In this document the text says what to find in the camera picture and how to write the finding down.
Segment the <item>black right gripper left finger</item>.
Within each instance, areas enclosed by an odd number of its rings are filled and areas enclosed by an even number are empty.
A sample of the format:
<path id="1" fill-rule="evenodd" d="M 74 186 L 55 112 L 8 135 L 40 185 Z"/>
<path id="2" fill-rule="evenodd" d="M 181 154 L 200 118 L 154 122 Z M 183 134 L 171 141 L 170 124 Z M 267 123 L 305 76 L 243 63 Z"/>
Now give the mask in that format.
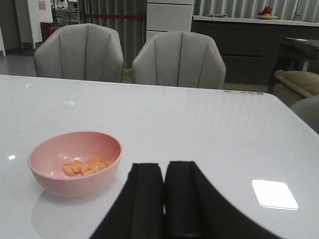
<path id="1" fill-rule="evenodd" d="M 156 163 L 134 163 L 92 239 L 162 239 L 163 179 Z"/>

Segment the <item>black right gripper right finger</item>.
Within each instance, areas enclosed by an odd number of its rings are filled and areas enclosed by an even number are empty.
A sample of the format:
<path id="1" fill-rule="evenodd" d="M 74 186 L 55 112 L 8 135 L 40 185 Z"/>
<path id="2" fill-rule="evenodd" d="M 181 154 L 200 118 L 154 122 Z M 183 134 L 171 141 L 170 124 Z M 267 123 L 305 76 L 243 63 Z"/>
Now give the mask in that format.
<path id="1" fill-rule="evenodd" d="M 193 161 L 171 161 L 164 189 L 169 239 L 277 238 L 227 201 Z"/>

